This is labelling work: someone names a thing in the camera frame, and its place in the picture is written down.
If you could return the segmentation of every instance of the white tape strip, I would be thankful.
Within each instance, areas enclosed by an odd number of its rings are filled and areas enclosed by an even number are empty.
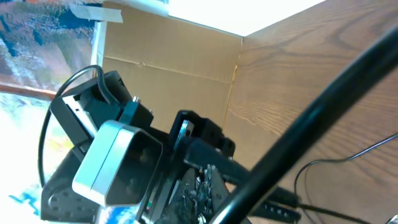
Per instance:
[[[71,12],[80,19],[92,19],[97,21],[123,22],[121,10],[108,9],[95,6],[70,5]]]

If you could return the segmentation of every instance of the brown wooden surface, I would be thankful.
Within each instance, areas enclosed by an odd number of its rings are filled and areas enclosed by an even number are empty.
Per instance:
[[[326,0],[245,37],[224,122],[226,135],[236,141],[236,160],[251,168],[345,66],[396,25],[397,0]],[[346,113],[280,185],[293,189],[297,171],[311,160],[350,156],[397,131],[396,70]],[[385,223],[398,213],[398,141],[353,162],[314,166],[306,183],[313,204]],[[304,175],[298,192],[308,203]],[[309,222],[303,217],[302,223]]]

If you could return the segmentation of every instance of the wooden table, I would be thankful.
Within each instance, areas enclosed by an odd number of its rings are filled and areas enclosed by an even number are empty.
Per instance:
[[[326,0],[245,37],[224,122],[224,132],[237,145],[236,160],[251,168],[345,66],[396,25],[397,0]],[[396,70],[347,112],[280,185],[292,190],[297,171],[311,160],[350,156],[397,131]],[[300,179],[298,192],[304,202],[385,223],[398,214],[398,141],[352,162],[313,166]],[[325,223],[349,223],[320,216]],[[309,221],[303,217],[302,223]]]

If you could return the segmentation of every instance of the wire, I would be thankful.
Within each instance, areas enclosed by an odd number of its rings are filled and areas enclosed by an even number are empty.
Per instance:
[[[304,210],[324,213],[324,214],[331,215],[331,216],[334,216],[334,217],[342,218],[342,219],[349,220],[349,221],[352,221],[352,222],[355,222],[355,223],[371,224],[371,223],[369,223],[367,221],[364,221],[364,220],[362,220],[360,218],[354,218],[354,217],[351,217],[351,216],[348,216],[348,215],[345,215],[345,214],[341,214],[341,213],[334,212],[334,211],[327,210],[327,209],[320,208],[320,207],[315,207],[315,206],[312,206],[312,205],[306,205],[306,204],[302,204],[301,203],[301,204],[298,205],[298,207],[302,208]]]
[[[89,71],[92,71],[92,70],[96,70],[98,73],[98,88],[99,88],[101,94],[103,94],[104,99],[108,103],[118,103],[118,101],[114,98],[114,96],[109,92],[108,88],[106,87],[105,80],[104,80],[104,71],[98,65],[90,65],[90,66],[87,66],[87,67],[81,69],[80,71],[76,72],[59,88],[59,90],[55,94],[54,98],[61,96],[61,94],[68,88],[68,86],[71,83],[73,83],[77,78],[79,78],[83,74],[85,74]],[[47,127],[49,125],[50,117],[51,117],[51,111],[50,111],[50,107],[49,107],[47,110],[47,113],[45,114],[45,117],[44,117],[44,122],[43,122],[42,130],[41,130],[40,138],[39,138],[39,151],[38,151],[38,155],[37,155],[37,166],[39,169],[39,179],[40,179],[40,184],[42,187],[44,187],[44,185],[45,185],[45,176],[44,176],[44,167],[43,167],[44,141],[45,141],[45,133],[47,132]]]
[[[377,148],[378,146],[381,146],[381,145],[383,145],[383,144],[385,144],[385,143],[387,143],[387,142],[389,142],[389,141],[391,141],[391,140],[393,140],[393,139],[395,139],[395,138],[398,138],[398,133],[395,133],[395,134],[393,134],[392,136],[389,136],[388,138],[385,138],[385,139],[383,139],[382,141],[379,141],[379,142],[373,144],[372,146],[369,146],[368,148],[366,148],[366,149],[364,149],[364,150],[362,150],[362,151],[360,151],[360,152],[358,152],[358,153],[356,153],[356,154],[354,154],[354,155],[352,155],[352,156],[350,156],[350,157],[347,157],[347,158],[345,158],[345,159],[317,159],[317,160],[314,160],[314,161],[309,162],[308,164],[305,164],[305,165],[299,170],[299,172],[298,172],[297,175],[296,175],[296,178],[294,179],[294,193],[297,195],[297,182],[298,182],[298,180],[299,180],[299,177],[300,177],[301,173],[302,173],[305,169],[309,168],[310,166],[315,165],[315,164],[318,164],[318,163],[322,163],[322,162],[325,162],[325,163],[336,163],[336,164],[338,164],[338,163],[342,163],[342,162],[351,161],[351,160],[356,159],[356,158],[358,158],[359,156],[362,156],[363,154],[365,154],[365,153],[371,151],[372,149],[375,149],[375,148]],[[303,212],[304,212],[304,214],[307,216],[307,218],[308,218],[313,224],[315,224],[315,221],[313,220],[313,218],[311,218],[311,216],[310,216],[305,210],[303,210]]]

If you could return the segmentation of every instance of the cardboard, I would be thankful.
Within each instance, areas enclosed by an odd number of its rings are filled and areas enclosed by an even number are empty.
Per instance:
[[[178,110],[222,126],[242,38],[106,2],[123,23],[108,23],[103,67],[117,70],[132,96],[170,131]]]

